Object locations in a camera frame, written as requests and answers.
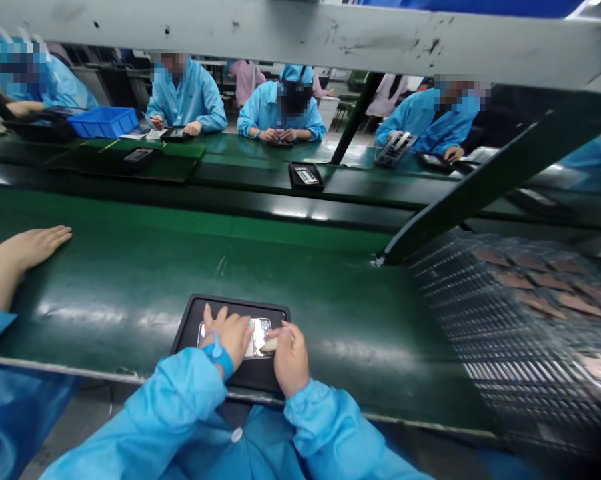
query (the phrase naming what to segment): factory floor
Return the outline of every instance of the factory floor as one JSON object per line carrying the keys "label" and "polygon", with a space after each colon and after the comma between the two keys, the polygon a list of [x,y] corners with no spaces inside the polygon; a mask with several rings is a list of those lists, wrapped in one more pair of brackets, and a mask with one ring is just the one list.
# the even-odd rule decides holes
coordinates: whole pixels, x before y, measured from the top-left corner
{"label": "factory floor", "polygon": [[[135,389],[133,385],[86,380],[20,480],[38,480],[54,460],[80,445],[110,417],[115,416]],[[400,451],[436,480],[492,478],[476,450],[465,443],[451,441],[445,436],[421,429],[406,430],[385,424],[379,428],[395,451]]]}

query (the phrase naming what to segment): blue wrist strap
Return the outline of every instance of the blue wrist strap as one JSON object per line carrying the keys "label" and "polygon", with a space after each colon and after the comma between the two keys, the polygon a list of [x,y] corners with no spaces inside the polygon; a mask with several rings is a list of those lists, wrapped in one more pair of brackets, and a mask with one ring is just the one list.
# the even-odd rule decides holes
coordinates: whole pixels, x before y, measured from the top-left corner
{"label": "blue wrist strap", "polygon": [[205,352],[205,355],[209,357],[212,363],[218,363],[223,368],[223,373],[225,374],[223,380],[227,381],[232,376],[232,373],[234,373],[234,364],[225,347],[219,343],[219,334],[215,330],[212,330],[207,335],[210,333],[214,333],[214,343],[210,343],[201,350]]}

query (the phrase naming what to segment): worker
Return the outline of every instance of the worker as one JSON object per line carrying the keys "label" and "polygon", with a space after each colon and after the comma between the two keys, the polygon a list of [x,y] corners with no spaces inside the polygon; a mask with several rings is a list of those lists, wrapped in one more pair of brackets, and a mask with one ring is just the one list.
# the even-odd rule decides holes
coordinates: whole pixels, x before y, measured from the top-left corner
{"label": "worker", "polygon": [[482,97],[474,94],[475,86],[471,81],[449,81],[413,93],[380,124],[375,144],[385,145],[397,135],[410,132],[418,137],[411,151],[458,160],[464,155],[460,144],[480,111]]}
{"label": "worker", "polygon": [[242,427],[230,428],[224,418],[236,424],[235,416],[217,407],[253,327],[227,307],[214,319],[205,305],[203,321],[200,349],[161,360],[125,408],[41,480],[297,480],[303,471],[314,480],[430,479],[386,446],[346,391],[310,378],[303,334],[290,323],[270,332],[285,409],[254,406]]}
{"label": "worker", "polygon": [[[71,237],[69,227],[58,226],[20,233],[0,244],[0,334],[18,323],[9,310],[23,274]],[[0,366],[0,480],[20,478],[79,385],[72,375]]]}
{"label": "worker", "polygon": [[227,118],[219,88],[209,72],[183,53],[160,53],[158,62],[147,122],[156,130],[182,125],[193,137],[222,131]]}
{"label": "worker", "polygon": [[[32,47],[28,53],[23,48],[25,44]],[[24,54],[7,54],[8,45],[14,49],[13,53],[22,49]],[[21,59],[22,63],[14,63],[14,59]],[[0,72],[3,72],[0,93],[7,96],[7,108],[16,117],[50,107],[92,109],[99,106],[83,82],[64,62],[51,55],[44,43],[0,37]]]}
{"label": "worker", "polygon": [[573,169],[601,168],[601,135],[571,152],[559,164]]}
{"label": "worker", "polygon": [[314,89],[314,98],[331,97],[334,95],[335,90],[326,90],[320,86],[320,79],[318,78],[318,72],[314,69],[314,83],[312,85]]}
{"label": "worker", "polygon": [[388,117],[396,108],[398,97],[407,92],[407,75],[394,75],[386,73],[376,90],[374,100],[367,107],[366,115],[369,117]]}
{"label": "worker", "polygon": [[280,81],[254,90],[239,114],[239,133],[266,143],[322,140],[327,128],[312,96],[313,70],[285,65]]}
{"label": "worker", "polygon": [[249,60],[236,60],[232,62],[229,73],[233,77],[236,77],[236,103],[239,108],[243,108],[243,105],[252,95],[254,87],[258,87],[261,83],[267,81],[261,69],[253,65]]}

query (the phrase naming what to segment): stacked component tray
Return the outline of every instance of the stacked component tray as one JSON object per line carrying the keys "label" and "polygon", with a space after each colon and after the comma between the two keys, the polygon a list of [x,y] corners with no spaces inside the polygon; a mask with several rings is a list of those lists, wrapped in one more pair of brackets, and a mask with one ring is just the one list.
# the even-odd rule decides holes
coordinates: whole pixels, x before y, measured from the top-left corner
{"label": "stacked component tray", "polygon": [[462,231],[408,264],[514,448],[576,474],[601,441],[601,273],[558,243]]}

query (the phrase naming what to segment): blue lab coat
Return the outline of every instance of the blue lab coat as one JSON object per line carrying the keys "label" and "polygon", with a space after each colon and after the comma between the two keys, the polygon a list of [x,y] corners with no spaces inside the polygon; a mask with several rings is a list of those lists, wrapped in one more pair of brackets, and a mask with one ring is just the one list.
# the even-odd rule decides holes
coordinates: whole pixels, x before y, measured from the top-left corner
{"label": "blue lab coat", "polygon": [[601,167],[601,136],[574,150],[559,164],[573,169]]}
{"label": "blue lab coat", "polygon": [[386,446],[345,391],[312,380],[283,412],[253,407],[240,429],[215,412],[226,394],[209,358],[182,350],[41,480],[297,480],[303,469],[314,480],[430,479]]}
{"label": "blue lab coat", "polygon": [[435,107],[439,104],[439,89],[413,93],[380,124],[375,144],[385,145],[391,133],[401,130],[418,137],[411,151],[444,155],[449,147],[460,145],[467,138],[480,111],[480,99],[467,94],[460,103],[451,107],[451,111],[432,124]]}
{"label": "blue lab coat", "polygon": [[10,84],[7,88],[7,95],[15,101],[43,102],[45,108],[77,107],[92,109],[99,106],[92,92],[58,58],[52,55],[45,66],[47,71],[42,75],[45,88],[40,92],[22,91],[22,85]]}
{"label": "blue lab coat", "polygon": [[201,65],[187,59],[179,87],[174,86],[169,72],[162,66],[154,70],[152,98],[147,105],[147,123],[160,115],[165,126],[187,125],[198,120],[205,133],[222,131],[227,126],[223,100],[216,82]]}
{"label": "blue lab coat", "polygon": [[[288,81],[299,81],[302,71],[301,65],[285,65],[281,72],[281,79]],[[306,67],[302,76],[302,82],[309,87],[314,81],[314,69]],[[309,108],[298,117],[283,117],[281,106],[278,104],[279,91],[282,86],[279,82],[265,82],[259,85],[249,100],[241,109],[237,126],[239,133],[249,137],[249,129],[254,127],[259,130],[294,129],[309,130],[312,133],[310,141],[322,140],[327,132],[327,127],[322,122],[318,113],[318,103],[312,97]]]}
{"label": "blue lab coat", "polygon": [[[14,318],[0,312],[0,334]],[[74,376],[0,366],[0,480],[18,480],[78,386]]]}

